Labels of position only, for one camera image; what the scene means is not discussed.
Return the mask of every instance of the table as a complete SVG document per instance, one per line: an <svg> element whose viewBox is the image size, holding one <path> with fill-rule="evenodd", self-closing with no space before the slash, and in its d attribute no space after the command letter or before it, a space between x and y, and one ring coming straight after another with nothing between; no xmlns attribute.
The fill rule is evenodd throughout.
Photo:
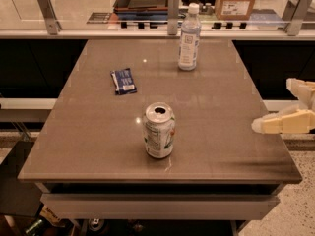
<svg viewBox="0 0 315 236"><path fill-rule="evenodd" d="M60 218L263 218L301 181L279 135L256 134L267 109L229 39L202 39L198 66L177 68L178 39L89 40L19 179L35 182ZM130 68L138 92L115 95ZM166 102L174 150L147 155L142 115Z"/></svg>

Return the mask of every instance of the small blue wrapper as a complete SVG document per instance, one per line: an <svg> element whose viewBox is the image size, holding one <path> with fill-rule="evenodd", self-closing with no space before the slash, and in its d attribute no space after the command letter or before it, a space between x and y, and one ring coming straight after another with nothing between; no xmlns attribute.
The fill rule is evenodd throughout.
<svg viewBox="0 0 315 236"><path fill-rule="evenodd" d="M111 71L110 75L116 85L117 95L137 92L137 88L134 84L130 68Z"/></svg>

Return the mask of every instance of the can lid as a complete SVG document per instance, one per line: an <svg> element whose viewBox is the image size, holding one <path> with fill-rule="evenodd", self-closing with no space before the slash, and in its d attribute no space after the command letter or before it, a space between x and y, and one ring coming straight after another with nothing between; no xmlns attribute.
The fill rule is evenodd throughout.
<svg viewBox="0 0 315 236"><path fill-rule="evenodd" d="M167 122L173 115L173 110L164 102L156 102L146 109L146 116L153 123Z"/></svg>
<svg viewBox="0 0 315 236"><path fill-rule="evenodd" d="M188 13L198 14L199 13L199 4L196 4L196 3L189 4Z"/></svg>

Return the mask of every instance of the box label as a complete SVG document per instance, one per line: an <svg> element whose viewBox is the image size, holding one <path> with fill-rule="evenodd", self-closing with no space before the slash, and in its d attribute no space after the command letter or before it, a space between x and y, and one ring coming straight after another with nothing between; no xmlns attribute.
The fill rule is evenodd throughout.
<svg viewBox="0 0 315 236"><path fill-rule="evenodd" d="M224 1L222 15L244 16L247 14L249 1Z"/></svg>

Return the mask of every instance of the soda can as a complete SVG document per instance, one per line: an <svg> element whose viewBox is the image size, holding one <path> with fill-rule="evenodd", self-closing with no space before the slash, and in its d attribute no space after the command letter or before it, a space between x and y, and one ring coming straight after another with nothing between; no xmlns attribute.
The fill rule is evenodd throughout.
<svg viewBox="0 0 315 236"><path fill-rule="evenodd" d="M173 150L175 115L169 105L156 102L147 107L143 116L143 131L147 153L164 158Z"/></svg>

